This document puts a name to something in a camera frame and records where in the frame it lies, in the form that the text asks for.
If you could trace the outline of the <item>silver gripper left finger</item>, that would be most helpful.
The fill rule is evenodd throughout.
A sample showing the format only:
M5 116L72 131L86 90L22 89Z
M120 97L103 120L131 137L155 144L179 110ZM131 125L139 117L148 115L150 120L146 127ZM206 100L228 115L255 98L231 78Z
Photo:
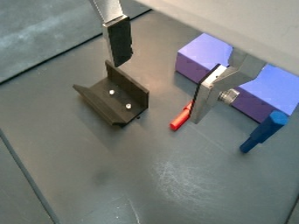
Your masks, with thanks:
M110 58L114 66L119 67L134 54L130 17L123 12L119 0L88 1L102 22Z

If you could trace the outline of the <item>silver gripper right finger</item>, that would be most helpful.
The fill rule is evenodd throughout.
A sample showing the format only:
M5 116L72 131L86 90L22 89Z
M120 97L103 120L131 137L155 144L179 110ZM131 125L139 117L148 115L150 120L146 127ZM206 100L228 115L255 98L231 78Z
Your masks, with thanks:
M191 105L191 121L199 123L218 102L222 92L252 81L266 62L236 47L228 57L228 67L216 65L199 83Z

